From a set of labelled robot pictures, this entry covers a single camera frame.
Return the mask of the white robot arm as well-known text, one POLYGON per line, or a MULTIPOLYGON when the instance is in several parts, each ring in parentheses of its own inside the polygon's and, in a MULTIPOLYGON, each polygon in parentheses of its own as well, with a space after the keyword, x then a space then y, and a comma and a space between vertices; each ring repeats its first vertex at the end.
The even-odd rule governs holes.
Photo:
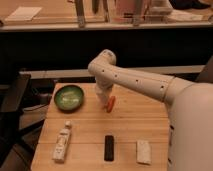
POLYGON ((163 102, 169 118, 167 171, 213 171, 213 83, 129 70, 105 49, 88 65, 106 105, 115 84, 163 102))

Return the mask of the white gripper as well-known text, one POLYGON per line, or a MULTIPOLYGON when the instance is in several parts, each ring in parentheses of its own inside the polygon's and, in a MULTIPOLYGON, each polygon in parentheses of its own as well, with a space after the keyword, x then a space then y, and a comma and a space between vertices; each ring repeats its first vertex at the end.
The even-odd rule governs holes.
POLYGON ((97 79, 95 92, 97 95, 109 96, 113 88, 113 84, 106 80, 97 79))

